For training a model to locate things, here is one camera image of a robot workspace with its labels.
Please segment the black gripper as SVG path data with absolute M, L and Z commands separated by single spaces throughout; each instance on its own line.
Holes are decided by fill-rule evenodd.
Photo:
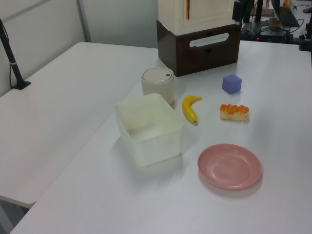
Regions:
M 242 2 L 239 0 L 234 1 L 232 20 L 234 20 L 235 25 L 241 25 L 241 17 L 242 17 Z

